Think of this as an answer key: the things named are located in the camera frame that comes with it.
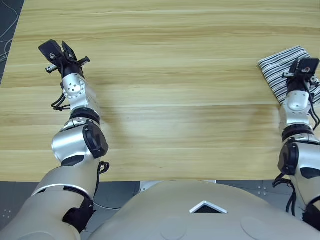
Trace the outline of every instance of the gray floor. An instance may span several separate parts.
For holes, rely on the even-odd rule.
[[[15,21],[16,14],[4,6],[0,0],[0,36]],[[24,0],[5,0],[10,7],[20,14]],[[0,38],[0,55],[5,52],[5,44],[14,36],[16,25]],[[9,50],[10,44],[7,44],[6,51]],[[5,61],[0,57],[0,83],[5,69]],[[284,211],[292,190],[280,185],[272,188],[272,181],[254,180],[254,181],[218,181],[225,184],[243,189],[257,197],[266,200],[271,205]],[[11,219],[18,213],[23,203],[30,197],[37,183],[34,182],[0,182],[0,230],[3,229]],[[99,185],[95,201],[102,206],[109,208],[122,207],[129,201],[139,190],[137,182],[103,182]],[[81,234],[83,240],[88,239],[90,234],[97,229],[103,222],[111,218],[117,211],[107,210],[97,207],[97,212],[93,215],[86,230]],[[297,209],[297,216],[300,218],[302,211]]]

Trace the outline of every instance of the white cable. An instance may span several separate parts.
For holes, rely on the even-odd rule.
[[[113,207],[106,207],[106,206],[102,206],[102,205],[100,205],[100,204],[96,203],[95,201],[93,202],[93,204],[94,204],[94,205],[96,205],[96,206],[98,206],[98,207],[100,207],[100,208],[102,208],[102,209],[107,209],[107,210],[114,210],[114,211],[118,211],[118,210],[120,210],[120,209],[121,209],[121,207],[113,208]]]
[[[14,10],[12,7],[8,6],[8,5],[4,2],[4,0],[1,0],[1,2],[2,2],[7,8],[11,9],[12,11],[14,11],[14,13],[15,13],[15,15],[16,15],[16,19],[15,19],[14,22],[9,26],[9,28],[8,28],[6,31],[4,31],[4,33],[2,33],[2,35],[0,36],[0,39],[1,39],[4,35],[6,35],[7,32],[9,32],[9,30],[16,24],[16,22],[17,22],[18,19],[19,19],[19,15],[18,15],[18,13],[17,13],[16,10]]]
[[[4,31],[4,33],[2,33],[0,35],[0,39],[7,34],[7,32],[9,32],[9,30],[16,24],[16,22],[18,21],[19,19],[19,15],[17,13],[16,10],[14,10],[12,7],[10,7],[8,4],[5,3],[4,0],[1,0],[1,2],[3,3],[3,5],[5,5],[8,9],[12,10],[14,13],[15,13],[15,20],[13,21],[13,23],[7,28],[7,30]],[[9,41],[0,41],[0,43],[5,43],[4,45],[4,53],[0,55],[0,64],[1,63],[5,63],[7,60],[8,60],[8,54],[9,54],[9,51],[7,51],[7,46],[8,46],[8,43],[11,43],[12,44],[12,39],[9,40]]]

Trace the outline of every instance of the silver robot arm segment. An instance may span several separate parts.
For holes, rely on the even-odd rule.
[[[283,147],[278,168],[281,174],[274,186],[279,183],[291,185],[293,194],[289,201],[292,202],[292,214],[297,200],[304,210],[303,220],[320,230],[319,224],[310,220],[320,213],[315,204],[320,201],[320,140],[314,134],[319,123],[309,91],[314,84],[312,79],[318,64],[317,58],[303,58],[295,61],[290,71],[283,74],[287,78],[288,93],[280,109]],[[309,122],[309,113],[316,122],[314,129]],[[284,175],[288,175],[291,181],[283,179]]]
[[[39,47],[54,64],[47,72],[61,73],[63,95],[70,103],[70,119],[52,141],[61,166],[45,175],[15,219],[0,232],[1,240],[79,240],[94,213],[99,175],[109,169],[109,163],[100,162],[109,148],[100,128],[100,108],[81,67],[90,60],[78,61],[67,44],[62,42],[62,47],[63,52],[53,40]]]

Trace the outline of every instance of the striped cloth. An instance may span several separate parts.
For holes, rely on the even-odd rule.
[[[258,66],[273,91],[274,95],[281,104],[287,95],[287,79],[282,77],[283,73],[289,72],[292,63],[296,59],[310,58],[309,53],[301,46],[295,46],[275,55],[264,58],[258,62]],[[319,82],[314,76],[312,81]],[[320,100],[320,87],[310,88],[310,93],[314,94],[313,102],[318,103]]]

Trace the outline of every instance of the wooden table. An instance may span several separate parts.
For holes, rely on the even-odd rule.
[[[319,0],[25,0],[0,89],[0,181],[40,181],[58,73],[38,46],[66,41],[103,110],[103,181],[273,179],[278,102],[258,60],[301,45],[320,56]]]

